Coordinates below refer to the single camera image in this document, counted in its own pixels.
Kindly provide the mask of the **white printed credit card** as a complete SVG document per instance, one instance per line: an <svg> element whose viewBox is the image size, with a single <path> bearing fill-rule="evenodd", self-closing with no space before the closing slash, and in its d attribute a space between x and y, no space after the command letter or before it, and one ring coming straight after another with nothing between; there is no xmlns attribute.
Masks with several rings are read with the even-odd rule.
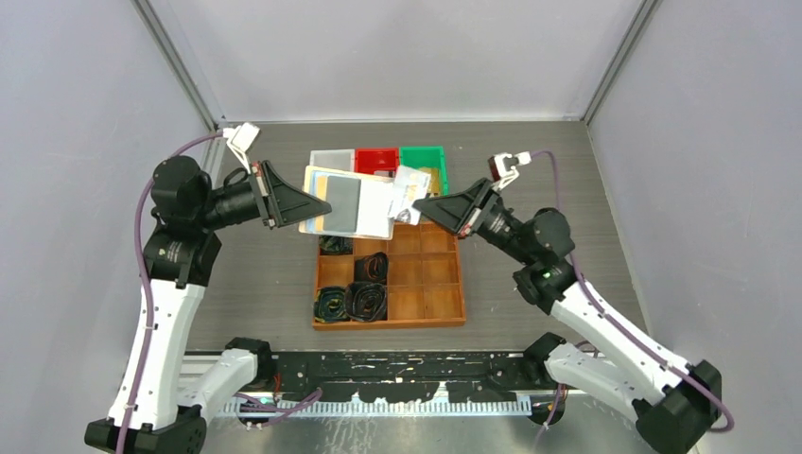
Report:
<svg viewBox="0 0 802 454"><path fill-rule="evenodd" d="M427 196L431 175L409 166L399 166L392 183L388 217L394 221L417 225L421 212L413 205Z"/></svg>

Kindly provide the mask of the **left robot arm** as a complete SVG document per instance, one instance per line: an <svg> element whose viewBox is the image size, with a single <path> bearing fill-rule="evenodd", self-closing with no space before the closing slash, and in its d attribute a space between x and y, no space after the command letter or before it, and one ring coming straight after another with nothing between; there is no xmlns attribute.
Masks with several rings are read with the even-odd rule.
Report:
<svg viewBox="0 0 802 454"><path fill-rule="evenodd" d="M188 389L179 387L191 324L221 248L218 231L250 220L291 226L331 207L267 161L214 187L194 159L171 157L155 168L146 195L156 225L135 242L142 300L131 356L113 405L89 423L84 441L107 453L197 453L210 421L236 393L265 390L278 374L266 341L237 337Z"/></svg>

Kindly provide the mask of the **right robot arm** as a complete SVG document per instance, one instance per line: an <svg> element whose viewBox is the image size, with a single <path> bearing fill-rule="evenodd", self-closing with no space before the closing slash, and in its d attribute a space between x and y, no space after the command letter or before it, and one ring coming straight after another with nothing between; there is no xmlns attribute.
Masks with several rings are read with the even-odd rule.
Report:
<svg viewBox="0 0 802 454"><path fill-rule="evenodd" d="M722 375L706 360L691 363L628 321L575 270L567 218L555 207L522 221L487 179L414 208L450 234L477 235L519 262L513 275L523 299L570 327L601 353L593 358L546 333L524 352L536 388L581 390L634 422L657 453L687 453L724 416Z"/></svg>

